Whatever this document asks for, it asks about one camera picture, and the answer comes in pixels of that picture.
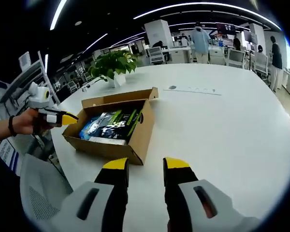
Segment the white flower pot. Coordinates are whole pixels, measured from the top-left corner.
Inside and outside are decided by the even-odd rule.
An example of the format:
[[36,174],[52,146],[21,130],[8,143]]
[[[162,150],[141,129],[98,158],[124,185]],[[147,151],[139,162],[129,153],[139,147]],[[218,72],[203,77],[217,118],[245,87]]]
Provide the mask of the white flower pot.
[[126,82],[126,76],[122,73],[119,75],[116,72],[114,73],[115,73],[114,80],[112,80],[108,76],[106,77],[106,79],[111,88],[119,88]]

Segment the green plant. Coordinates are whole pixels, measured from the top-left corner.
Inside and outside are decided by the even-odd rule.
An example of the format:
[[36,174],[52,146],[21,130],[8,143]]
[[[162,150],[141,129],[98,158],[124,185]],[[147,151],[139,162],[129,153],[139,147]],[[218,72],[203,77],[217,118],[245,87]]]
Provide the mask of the green plant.
[[98,56],[96,64],[91,66],[88,72],[91,73],[94,78],[99,77],[107,81],[105,77],[109,77],[113,80],[115,72],[117,74],[126,74],[127,71],[131,73],[132,70],[135,71],[135,68],[135,56],[127,50],[120,50]]

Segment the person in blue shirt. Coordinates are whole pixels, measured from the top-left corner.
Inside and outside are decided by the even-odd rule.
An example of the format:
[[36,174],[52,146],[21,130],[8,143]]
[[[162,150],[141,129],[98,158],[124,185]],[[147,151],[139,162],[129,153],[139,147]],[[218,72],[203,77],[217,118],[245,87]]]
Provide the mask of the person in blue shirt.
[[208,41],[211,38],[208,33],[202,29],[199,22],[195,25],[195,30],[192,31],[192,41],[194,43],[195,55],[198,63],[208,63]]

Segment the potted plant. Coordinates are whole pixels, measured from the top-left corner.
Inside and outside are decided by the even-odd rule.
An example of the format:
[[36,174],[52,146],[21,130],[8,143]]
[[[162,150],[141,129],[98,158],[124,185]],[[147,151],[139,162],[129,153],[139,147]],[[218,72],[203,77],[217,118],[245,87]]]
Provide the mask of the potted plant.
[[126,72],[131,73],[135,68],[135,56],[127,50],[120,50],[98,56],[96,64],[89,68],[89,72],[94,78],[108,81],[111,87],[118,87],[126,82]]

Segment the human arm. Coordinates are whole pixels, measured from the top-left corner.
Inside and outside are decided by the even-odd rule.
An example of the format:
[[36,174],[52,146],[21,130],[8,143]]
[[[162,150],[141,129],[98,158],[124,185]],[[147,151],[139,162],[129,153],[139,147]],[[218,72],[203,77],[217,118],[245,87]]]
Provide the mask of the human arm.
[[[33,123],[38,117],[38,111],[27,109],[19,116],[15,116],[12,121],[13,129],[16,134],[32,134]],[[0,141],[12,136],[9,130],[9,120],[0,120]]]

